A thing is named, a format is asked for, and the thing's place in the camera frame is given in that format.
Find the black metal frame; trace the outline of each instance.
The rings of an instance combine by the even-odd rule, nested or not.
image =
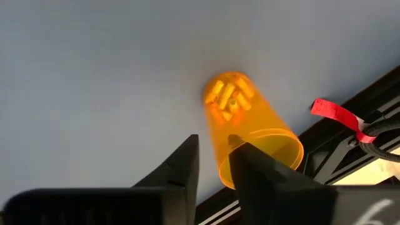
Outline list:
[[[393,69],[342,106],[367,123],[399,114],[400,67]],[[304,159],[297,171],[322,184],[333,184],[376,160],[359,148],[352,131],[330,119],[320,120],[299,138],[304,146]],[[382,134],[374,143],[381,149],[392,151],[400,146],[400,131]],[[235,211],[239,206],[231,205],[236,199],[233,190],[226,187],[220,190],[197,207],[196,224],[212,224],[221,214]],[[220,215],[205,222],[217,214]],[[240,218],[241,212],[236,210],[218,224],[237,224]]]

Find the black cable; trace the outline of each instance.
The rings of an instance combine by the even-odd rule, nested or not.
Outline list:
[[[376,137],[383,132],[391,131],[393,129],[400,129],[400,117],[390,117],[389,119],[383,119],[375,122],[365,128],[362,132],[368,136]],[[382,151],[376,147],[374,143],[360,142],[360,147],[364,152],[372,156],[400,163],[400,155]]]

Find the red tag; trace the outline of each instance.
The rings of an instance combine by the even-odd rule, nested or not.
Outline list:
[[[359,128],[356,115],[333,102],[316,99],[311,109],[311,114],[336,120],[356,132],[356,137],[363,143],[371,143],[376,137],[363,134]]]

